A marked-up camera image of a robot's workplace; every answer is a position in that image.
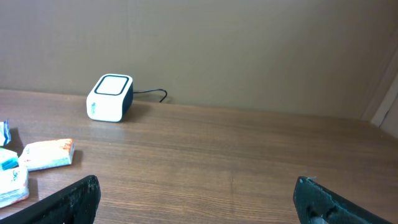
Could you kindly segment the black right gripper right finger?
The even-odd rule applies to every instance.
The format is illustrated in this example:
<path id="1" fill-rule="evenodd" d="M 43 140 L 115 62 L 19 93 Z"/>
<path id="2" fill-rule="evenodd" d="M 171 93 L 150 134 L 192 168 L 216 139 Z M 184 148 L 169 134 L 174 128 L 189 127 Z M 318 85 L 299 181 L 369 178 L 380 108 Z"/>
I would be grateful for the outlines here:
<path id="1" fill-rule="evenodd" d="M 391 224 L 310 177 L 298 177 L 293 201 L 300 223 Z"/>

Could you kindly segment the blue yellow snack bag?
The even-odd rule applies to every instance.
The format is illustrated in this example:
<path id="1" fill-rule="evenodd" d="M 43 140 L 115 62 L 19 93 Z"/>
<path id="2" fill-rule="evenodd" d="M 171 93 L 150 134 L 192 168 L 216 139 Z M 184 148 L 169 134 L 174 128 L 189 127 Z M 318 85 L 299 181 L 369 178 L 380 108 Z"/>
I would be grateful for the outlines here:
<path id="1" fill-rule="evenodd" d="M 1 121 L 0 123 L 0 146 L 6 146 L 11 141 L 11 133 L 9 121 Z"/>

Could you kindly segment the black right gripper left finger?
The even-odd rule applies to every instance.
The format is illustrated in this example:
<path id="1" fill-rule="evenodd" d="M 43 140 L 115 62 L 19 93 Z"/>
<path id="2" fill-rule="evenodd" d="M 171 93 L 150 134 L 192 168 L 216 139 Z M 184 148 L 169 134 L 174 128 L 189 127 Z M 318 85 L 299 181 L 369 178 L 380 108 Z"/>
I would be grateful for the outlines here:
<path id="1" fill-rule="evenodd" d="M 88 175 L 1 220 L 1 224 L 93 224 L 101 199 L 97 176 Z"/>

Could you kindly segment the small teal box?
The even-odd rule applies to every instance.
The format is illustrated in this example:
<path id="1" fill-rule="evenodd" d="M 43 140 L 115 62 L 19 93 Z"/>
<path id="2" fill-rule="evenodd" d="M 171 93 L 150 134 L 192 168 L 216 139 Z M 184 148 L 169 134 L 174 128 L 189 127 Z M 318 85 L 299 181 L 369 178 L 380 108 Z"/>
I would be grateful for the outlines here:
<path id="1" fill-rule="evenodd" d="M 0 169 L 8 170 L 18 166 L 17 152 L 0 148 Z"/>

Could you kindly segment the small orange box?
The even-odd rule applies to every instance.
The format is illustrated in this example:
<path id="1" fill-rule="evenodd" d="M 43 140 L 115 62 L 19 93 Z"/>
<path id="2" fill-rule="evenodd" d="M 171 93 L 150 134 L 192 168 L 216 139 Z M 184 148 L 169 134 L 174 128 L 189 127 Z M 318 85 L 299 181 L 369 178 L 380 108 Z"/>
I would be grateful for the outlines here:
<path id="1" fill-rule="evenodd" d="M 29 172 L 25 166 L 1 171 L 1 208 L 29 196 Z"/>
<path id="2" fill-rule="evenodd" d="M 69 166 L 73 161 L 74 149 L 73 139 L 34 142 L 25 146 L 17 161 L 29 172 Z"/>

